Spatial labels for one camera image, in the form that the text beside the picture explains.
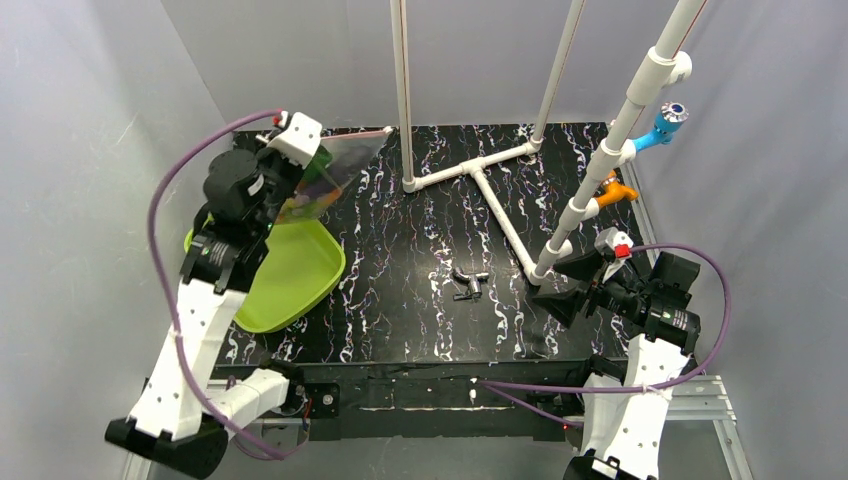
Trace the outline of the clear zip top bag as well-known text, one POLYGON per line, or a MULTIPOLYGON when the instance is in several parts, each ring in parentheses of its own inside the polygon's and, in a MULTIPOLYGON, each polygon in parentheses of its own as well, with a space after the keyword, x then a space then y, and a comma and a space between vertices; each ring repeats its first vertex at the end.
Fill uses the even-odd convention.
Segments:
POLYGON ((321 146, 332 155, 328 172, 337 187, 318 197, 298 193, 286 200, 275 221, 277 225, 319 219, 343 194, 345 188, 376 159, 393 127, 324 137, 321 146))

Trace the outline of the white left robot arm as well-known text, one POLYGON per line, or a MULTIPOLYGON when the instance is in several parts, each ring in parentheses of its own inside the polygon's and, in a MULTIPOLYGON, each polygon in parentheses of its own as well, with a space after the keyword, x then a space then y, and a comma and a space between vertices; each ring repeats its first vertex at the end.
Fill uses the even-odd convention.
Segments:
POLYGON ((304 154, 265 147, 232 149, 211 161, 179 283, 164 289, 169 330, 139 400, 126 417, 107 425, 107 442, 206 479, 232 439, 254 441, 250 423, 296 402, 304 376, 287 361, 268 360, 216 395, 206 387, 224 336, 268 257, 279 213, 327 158, 323 147, 304 154))

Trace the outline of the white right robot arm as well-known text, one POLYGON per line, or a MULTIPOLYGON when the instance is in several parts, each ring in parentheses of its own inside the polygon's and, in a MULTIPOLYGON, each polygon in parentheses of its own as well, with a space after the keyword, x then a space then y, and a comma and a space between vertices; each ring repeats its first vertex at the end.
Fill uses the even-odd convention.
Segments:
POLYGON ((673 398, 669 383, 681 376, 701 332, 699 316, 688 309, 699 264, 662 252, 649 273, 628 280, 618 270, 629 252, 623 245, 560 260, 555 272, 576 280, 576 286, 534 299, 565 325, 603 309, 637 330, 625 372, 613 372, 603 359, 590 363, 582 451, 569 462, 567 479, 658 478, 660 440, 673 398))

